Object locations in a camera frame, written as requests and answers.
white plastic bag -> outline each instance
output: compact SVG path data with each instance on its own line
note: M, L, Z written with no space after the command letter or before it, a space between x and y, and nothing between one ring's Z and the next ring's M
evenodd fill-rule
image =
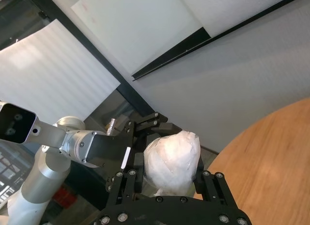
M144 151L146 180L159 195L185 195L197 170L199 137L187 131L155 139Z

camera lens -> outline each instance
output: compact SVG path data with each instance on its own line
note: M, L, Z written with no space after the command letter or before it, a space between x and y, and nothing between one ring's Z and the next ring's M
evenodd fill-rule
M8 128L5 132L5 135L13 135L15 134L15 129L13 128Z
M15 116L14 116L14 118L15 118L15 120L16 121L20 121L21 119L23 119L23 116L21 115L21 114L16 114Z

black ceiling trim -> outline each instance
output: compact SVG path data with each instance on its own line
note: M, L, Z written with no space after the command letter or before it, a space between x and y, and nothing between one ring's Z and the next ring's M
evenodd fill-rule
M172 48L170 50L168 50L166 53L164 53L163 55L159 56L157 59L155 59L154 61L152 61L151 63L149 63L148 65L146 65L144 68L142 68L141 70L139 70L138 72L136 72L135 74L132 75L132 77L134 78L133 81L140 79L143 76L146 76L148 74L150 74L151 72L154 72L160 68L162 68L163 66L166 66L169 63L172 63L173 61L182 58L183 56L205 46L208 45L211 42L214 42L216 40L218 40L219 38L226 36L227 34L263 17L264 15L292 2L294 0L282 0L279 3L276 3L275 5L271 6L270 8L267 8L266 10L256 14L255 16L252 16L251 18L243 21L242 23L232 27L231 29L219 34L216 37L213 38L206 38L205 40L201 41L200 43L195 43L194 41L191 42L186 42L188 44L188 46L186 45L182 45L183 51L181 51L179 48ZM195 35L198 35L196 32L193 33L191 36L190 40L199 40L198 38L196 39L196 37L193 37Z

red object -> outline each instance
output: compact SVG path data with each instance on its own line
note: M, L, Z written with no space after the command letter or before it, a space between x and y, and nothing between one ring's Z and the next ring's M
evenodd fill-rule
M75 203L77 196L61 186L61 188L53 196L53 199L63 208L68 209L73 203Z

wooden table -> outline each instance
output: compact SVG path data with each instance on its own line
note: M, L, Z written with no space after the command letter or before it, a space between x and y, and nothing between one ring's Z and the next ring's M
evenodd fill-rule
M310 99L252 125L209 171L224 173L253 225L310 225Z

